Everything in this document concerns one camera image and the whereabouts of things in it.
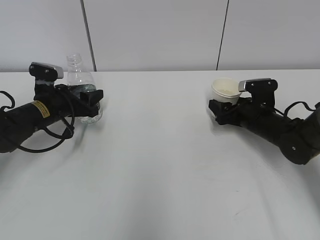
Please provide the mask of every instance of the plastic water bottle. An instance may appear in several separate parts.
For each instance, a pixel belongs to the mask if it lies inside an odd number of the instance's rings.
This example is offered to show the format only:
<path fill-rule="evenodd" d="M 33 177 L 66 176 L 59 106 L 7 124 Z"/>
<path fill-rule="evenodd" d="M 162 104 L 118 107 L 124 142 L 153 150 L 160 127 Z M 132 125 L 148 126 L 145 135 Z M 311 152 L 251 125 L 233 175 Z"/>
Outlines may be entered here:
<path fill-rule="evenodd" d="M 78 86 L 72 93 L 80 98 L 81 92 L 93 92 L 96 90 L 96 83 L 91 73 L 86 69 L 79 53 L 72 53 L 66 57 L 68 62 L 67 83 L 70 86 Z M 97 116 L 80 116 L 80 121 L 84 124 L 97 122 L 103 114 L 102 108 L 98 103 L 99 113 Z"/>

